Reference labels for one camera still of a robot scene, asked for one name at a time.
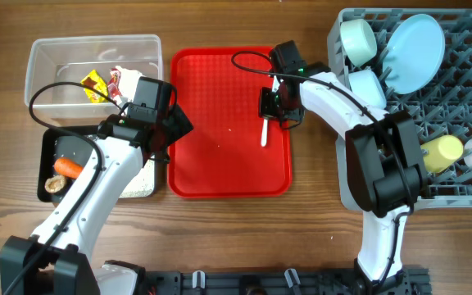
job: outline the red tray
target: red tray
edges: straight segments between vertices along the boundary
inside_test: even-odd
[[[233,66],[230,58],[240,50],[271,48],[190,48],[172,58],[171,83],[194,126],[169,147],[168,184],[181,197],[273,197],[292,182],[289,132],[270,121],[267,145],[260,145],[259,95],[272,79]],[[270,69],[257,56],[237,60]]]

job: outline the wood grain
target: wood grain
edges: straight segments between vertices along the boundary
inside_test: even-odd
[[[9,2],[0,0],[0,248],[11,234],[27,237],[52,211],[52,204],[35,195],[44,128],[29,118],[23,103],[35,39],[157,34],[168,79],[170,59],[181,48],[294,39],[308,61],[326,61],[326,36],[344,7],[472,7],[472,1],[424,0],[3,5]],[[181,271],[352,266],[361,246],[361,214],[340,202],[335,139],[312,114],[292,132],[294,180],[281,197],[185,201],[166,188],[162,174],[153,197],[118,202],[100,233],[93,266],[107,259]],[[417,212],[406,227],[402,259],[430,268],[434,293],[472,294],[472,210]]]

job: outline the wooden table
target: wooden table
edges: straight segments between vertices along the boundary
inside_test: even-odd
[[[157,34],[168,79],[170,59],[181,48],[294,39],[308,61],[327,61],[326,37],[344,7],[472,7],[472,1],[458,0],[17,2],[0,5],[0,249],[11,234],[28,237],[52,211],[35,192],[44,128],[23,103],[35,39]],[[352,267],[362,218],[340,202],[336,136],[312,114],[292,132],[294,180],[282,197],[188,202],[161,175],[154,197],[118,202],[92,265],[116,259],[183,272]],[[406,227],[402,259],[430,268],[435,294],[472,294],[472,210],[417,212]]]

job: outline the snack bag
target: snack bag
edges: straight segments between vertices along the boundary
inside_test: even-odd
[[[107,83],[103,81],[102,77],[99,76],[96,70],[92,70],[86,77],[84,77],[81,80],[81,84],[92,87],[100,93],[103,93],[108,96]],[[95,93],[92,90],[85,89],[85,93],[87,94],[87,97],[91,103],[100,103],[107,101],[101,95]]]

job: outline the yellow cup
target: yellow cup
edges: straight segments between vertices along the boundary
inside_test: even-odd
[[[462,141],[452,135],[443,135],[421,147],[427,151],[424,156],[425,169],[432,173],[444,171],[464,153]]]

